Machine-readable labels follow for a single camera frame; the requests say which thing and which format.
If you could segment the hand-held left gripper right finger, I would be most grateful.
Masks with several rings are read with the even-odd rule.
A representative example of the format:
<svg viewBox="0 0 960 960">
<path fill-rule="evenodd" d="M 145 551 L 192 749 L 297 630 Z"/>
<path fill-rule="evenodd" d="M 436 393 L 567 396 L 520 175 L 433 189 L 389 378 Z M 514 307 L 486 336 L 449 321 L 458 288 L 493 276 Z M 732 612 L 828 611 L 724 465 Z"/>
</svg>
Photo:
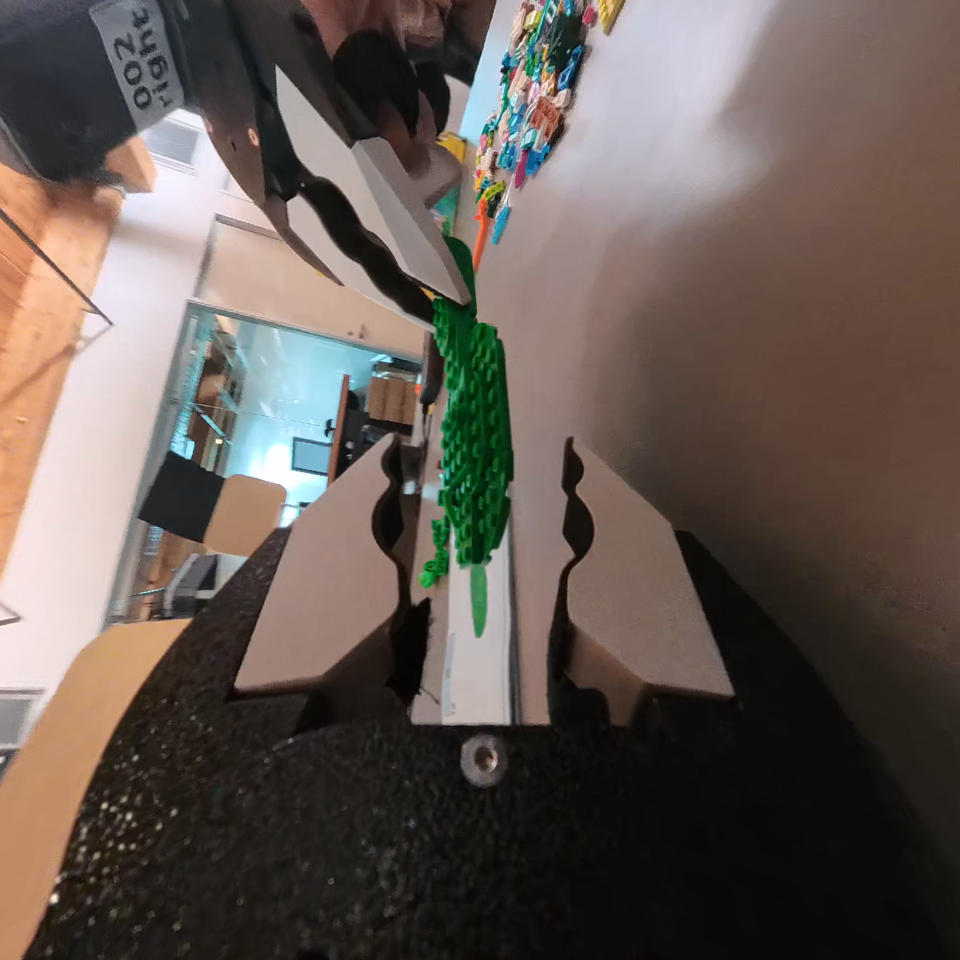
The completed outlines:
<svg viewBox="0 0 960 960">
<path fill-rule="evenodd" d="M 570 550 L 549 636 L 556 726 L 632 726 L 660 698 L 736 696 L 671 524 L 577 438 L 563 447 Z"/>
</svg>

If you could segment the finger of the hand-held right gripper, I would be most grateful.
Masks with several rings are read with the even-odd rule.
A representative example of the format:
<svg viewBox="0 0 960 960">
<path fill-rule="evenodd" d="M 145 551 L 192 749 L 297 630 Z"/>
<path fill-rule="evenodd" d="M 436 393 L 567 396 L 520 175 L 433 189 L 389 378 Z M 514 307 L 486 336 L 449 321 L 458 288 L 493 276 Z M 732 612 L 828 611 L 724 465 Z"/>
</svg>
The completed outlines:
<svg viewBox="0 0 960 960">
<path fill-rule="evenodd" d="M 394 258 L 403 280 L 467 305 L 469 286 L 430 208 L 460 180 L 460 165 L 436 144 L 411 175 L 330 75 L 330 65 L 274 67 L 279 119 L 304 179 L 342 192 L 366 238 Z"/>
<path fill-rule="evenodd" d="M 434 329 L 432 296 L 361 222 L 340 187 L 323 176 L 304 176 L 287 212 L 290 237 L 331 281 L 378 301 L 424 330 Z"/>
</svg>

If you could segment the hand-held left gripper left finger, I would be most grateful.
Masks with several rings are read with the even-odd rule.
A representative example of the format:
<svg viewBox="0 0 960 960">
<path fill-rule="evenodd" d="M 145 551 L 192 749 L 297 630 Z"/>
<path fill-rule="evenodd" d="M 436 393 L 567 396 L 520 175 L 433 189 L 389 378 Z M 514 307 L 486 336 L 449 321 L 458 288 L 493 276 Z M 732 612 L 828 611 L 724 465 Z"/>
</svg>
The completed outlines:
<svg viewBox="0 0 960 960">
<path fill-rule="evenodd" d="M 324 702 L 419 694 L 429 612 L 411 596 L 420 506 L 403 491 L 410 450 L 386 434 L 292 524 L 236 694 Z"/>
</svg>

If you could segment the green brick leaf build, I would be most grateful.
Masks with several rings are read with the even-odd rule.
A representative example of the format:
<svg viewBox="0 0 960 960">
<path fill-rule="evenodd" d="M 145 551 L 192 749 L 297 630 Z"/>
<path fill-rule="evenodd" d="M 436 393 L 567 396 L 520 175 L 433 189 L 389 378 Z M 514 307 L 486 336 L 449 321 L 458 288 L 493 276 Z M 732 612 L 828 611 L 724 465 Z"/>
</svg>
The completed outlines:
<svg viewBox="0 0 960 960">
<path fill-rule="evenodd" d="M 437 294 L 434 335 L 443 360 L 447 403 L 440 430 L 438 507 L 450 523 L 451 560 L 471 575 L 474 628 L 487 616 L 486 565 L 510 519 L 514 452 L 506 352 L 495 326 L 478 318 L 470 249 L 445 238 L 471 294 L 468 304 Z"/>
</svg>

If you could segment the grey desk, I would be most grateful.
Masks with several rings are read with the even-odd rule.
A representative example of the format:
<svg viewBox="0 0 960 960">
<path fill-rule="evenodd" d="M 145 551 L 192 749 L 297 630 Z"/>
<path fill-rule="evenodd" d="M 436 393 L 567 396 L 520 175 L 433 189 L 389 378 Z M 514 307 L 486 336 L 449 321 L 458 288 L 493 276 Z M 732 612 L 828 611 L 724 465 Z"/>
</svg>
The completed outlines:
<svg viewBox="0 0 960 960">
<path fill-rule="evenodd" d="M 478 273 L 508 361 L 524 718 L 574 436 L 894 774 L 958 957 L 958 2 L 627 2 Z"/>
</svg>

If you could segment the person's right hand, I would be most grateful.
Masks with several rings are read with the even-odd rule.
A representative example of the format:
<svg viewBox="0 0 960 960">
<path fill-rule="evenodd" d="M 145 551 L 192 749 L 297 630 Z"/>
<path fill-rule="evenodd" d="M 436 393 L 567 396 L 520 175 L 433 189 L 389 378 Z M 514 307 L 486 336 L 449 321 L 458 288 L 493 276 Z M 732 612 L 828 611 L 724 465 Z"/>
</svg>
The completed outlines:
<svg viewBox="0 0 960 960">
<path fill-rule="evenodd" d="M 390 13 L 413 66 L 425 77 L 451 77 L 470 87 L 497 1 L 394 1 Z"/>
</svg>

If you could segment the orange brick separator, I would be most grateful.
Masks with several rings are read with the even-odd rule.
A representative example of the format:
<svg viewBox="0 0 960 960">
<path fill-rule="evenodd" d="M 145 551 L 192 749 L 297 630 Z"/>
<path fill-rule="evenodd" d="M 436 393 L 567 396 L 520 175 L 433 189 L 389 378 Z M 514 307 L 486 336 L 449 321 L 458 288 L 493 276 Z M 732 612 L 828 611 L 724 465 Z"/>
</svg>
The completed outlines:
<svg viewBox="0 0 960 960">
<path fill-rule="evenodd" d="M 474 213 L 474 220 L 477 223 L 477 232 L 474 238 L 472 251 L 472 267 L 474 273 L 479 271 L 481 261 L 487 246 L 489 235 L 493 223 L 496 221 L 499 207 L 499 195 L 492 198 L 481 196 Z"/>
</svg>

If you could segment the colourful toy box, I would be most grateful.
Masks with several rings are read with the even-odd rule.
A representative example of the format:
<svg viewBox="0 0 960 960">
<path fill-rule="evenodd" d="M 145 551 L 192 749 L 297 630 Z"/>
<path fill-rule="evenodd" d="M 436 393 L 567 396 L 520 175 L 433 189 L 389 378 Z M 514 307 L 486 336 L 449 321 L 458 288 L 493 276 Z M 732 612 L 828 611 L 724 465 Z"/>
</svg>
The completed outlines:
<svg viewBox="0 0 960 960">
<path fill-rule="evenodd" d="M 438 136 L 437 146 L 438 149 L 449 155 L 451 163 L 447 165 L 450 171 L 447 176 L 449 186 L 433 203 L 431 215 L 443 236 L 450 236 L 453 234 L 459 212 L 461 186 L 465 174 L 467 141 L 456 133 L 446 130 Z"/>
</svg>

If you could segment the small tan rounded board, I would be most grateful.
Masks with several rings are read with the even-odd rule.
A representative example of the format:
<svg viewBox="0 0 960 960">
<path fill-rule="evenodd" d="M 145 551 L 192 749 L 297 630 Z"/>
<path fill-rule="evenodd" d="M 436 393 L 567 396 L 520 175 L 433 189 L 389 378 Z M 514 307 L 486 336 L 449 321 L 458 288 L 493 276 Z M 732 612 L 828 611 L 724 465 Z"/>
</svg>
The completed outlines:
<svg viewBox="0 0 960 960">
<path fill-rule="evenodd" d="M 276 530 L 286 487 L 243 474 L 226 477 L 199 543 L 211 553 L 250 557 Z"/>
</svg>

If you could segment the wooden cabinet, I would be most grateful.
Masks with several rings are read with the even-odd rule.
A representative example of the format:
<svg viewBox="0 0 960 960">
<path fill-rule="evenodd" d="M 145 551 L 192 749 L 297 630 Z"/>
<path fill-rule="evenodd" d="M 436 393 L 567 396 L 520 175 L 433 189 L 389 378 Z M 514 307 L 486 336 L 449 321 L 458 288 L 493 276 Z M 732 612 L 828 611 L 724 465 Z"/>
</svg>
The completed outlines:
<svg viewBox="0 0 960 960">
<path fill-rule="evenodd" d="M 377 362 L 366 387 L 366 415 L 384 429 L 410 433 L 419 409 L 418 368 Z"/>
</svg>

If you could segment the pile of colourful bricks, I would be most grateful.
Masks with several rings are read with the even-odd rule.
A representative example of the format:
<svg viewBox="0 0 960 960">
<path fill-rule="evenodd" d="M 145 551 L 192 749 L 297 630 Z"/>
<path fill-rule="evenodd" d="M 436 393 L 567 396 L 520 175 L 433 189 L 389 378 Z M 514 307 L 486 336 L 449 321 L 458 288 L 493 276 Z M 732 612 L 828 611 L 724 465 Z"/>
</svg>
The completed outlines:
<svg viewBox="0 0 960 960">
<path fill-rule="evenodd" d="M 475 210 L 481 196 L 499 195 L 486 246 L 499 244 L 513 195 L 539 173 L 565 132 L 591 32 L 600 28 L 609 35 L 623 6 L 623 1 L 519 3 L 500 58 L 497 105 L 481 128 L 475 155 Z"/>
</svg>

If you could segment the black square panel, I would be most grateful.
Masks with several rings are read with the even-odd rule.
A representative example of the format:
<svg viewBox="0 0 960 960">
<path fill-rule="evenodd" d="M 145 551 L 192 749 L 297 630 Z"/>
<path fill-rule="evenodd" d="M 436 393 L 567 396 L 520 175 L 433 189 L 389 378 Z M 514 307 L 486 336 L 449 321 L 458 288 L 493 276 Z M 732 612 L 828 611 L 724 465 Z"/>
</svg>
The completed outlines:
<svg viewBox="0 0 960 960">
<path fill-rule="evenodd" d="M 226 483 L 198 462 L 167 451 L 137 519 L 190 542 L 202 543 Z"/>
</svg>

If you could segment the white instruction booklet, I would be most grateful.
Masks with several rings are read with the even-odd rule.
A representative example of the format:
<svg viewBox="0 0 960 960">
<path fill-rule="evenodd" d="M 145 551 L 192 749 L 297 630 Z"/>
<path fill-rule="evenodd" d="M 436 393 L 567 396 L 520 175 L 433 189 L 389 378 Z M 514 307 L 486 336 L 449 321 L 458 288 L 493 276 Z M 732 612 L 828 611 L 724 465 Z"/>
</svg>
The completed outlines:
<svg viewBox="0 0 960 960">
<path fill-rule="evenodd" d="M 430 608 L 411 720 L 420 726 L 511 725 L 520 715 L 511 530 L 485 567 L 486 623 L 477 634 L 470 570 L 451 559 L 449 573 L 431 587 L 423 587 L 417 578 L 435 553 L 431 522 L 441 514 L 439 488 L 438 479 L 425 483 L 417 519 L 411 600 L 428 600 Z"/>
</svg>

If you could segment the large tan wooden board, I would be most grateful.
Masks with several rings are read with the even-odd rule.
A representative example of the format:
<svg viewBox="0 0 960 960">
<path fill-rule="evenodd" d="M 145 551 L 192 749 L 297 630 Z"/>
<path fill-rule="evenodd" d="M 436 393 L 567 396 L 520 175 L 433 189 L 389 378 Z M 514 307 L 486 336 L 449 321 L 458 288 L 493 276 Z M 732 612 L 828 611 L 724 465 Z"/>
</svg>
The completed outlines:
<svg viewBox="0 0 960 960">
<path fill-rule="evenodd" d="M 191 619 L 113 626 L 75 657 L 1 784 L 1 957 L 22 958 L 54 892 L 93 774 Z"/>
</svg>

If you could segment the white wall vent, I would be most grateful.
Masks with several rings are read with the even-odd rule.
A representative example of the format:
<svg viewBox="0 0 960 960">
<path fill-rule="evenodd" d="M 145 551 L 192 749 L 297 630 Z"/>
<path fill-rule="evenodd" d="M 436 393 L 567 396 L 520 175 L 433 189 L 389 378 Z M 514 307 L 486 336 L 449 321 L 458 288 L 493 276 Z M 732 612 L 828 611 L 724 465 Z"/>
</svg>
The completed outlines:
<svg viewBox="0 0 960 960">
<path fill-rule="evenodd" d="M 43 688 L 1 687 L 1 751 L 19 749 L 44 694 Z"/>
<path fill-rule="evenodd" d="M 196 126 L 168 117 L 146 129 L 141 137 L 154 163 L 196 176 L 201 132 Z"/>
</svg>

